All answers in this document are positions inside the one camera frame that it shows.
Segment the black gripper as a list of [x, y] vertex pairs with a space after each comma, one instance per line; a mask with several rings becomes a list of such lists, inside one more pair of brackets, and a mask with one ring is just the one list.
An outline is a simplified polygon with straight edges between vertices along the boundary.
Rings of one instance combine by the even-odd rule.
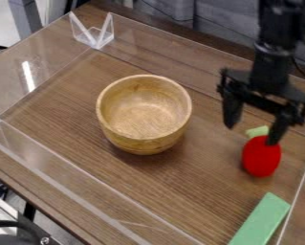
[[250, 104], [276, 118], [267, 145], [276, 145], [290, 127], [305, 123], [305, 92], [290, 79], [291, 51], [256, 43], [252, 70], [224, 68], [218, 92], [223, 98], [224, 124], [232, 129], [240, 122], [243, 106]]

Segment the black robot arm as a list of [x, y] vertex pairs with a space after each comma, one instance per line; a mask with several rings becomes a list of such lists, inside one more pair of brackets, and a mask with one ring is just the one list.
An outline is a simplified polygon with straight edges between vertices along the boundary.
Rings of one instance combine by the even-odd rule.
[[294, 53], [305, 42], [305, 0], [260, 0], [256, 56], [250, 71], [224, 68], [218, 92], [228, 128], [250, 104], [275, 116], [266, 143], [276, 145], [292, 126], [305, 123], [305, 92], [290, 79]]

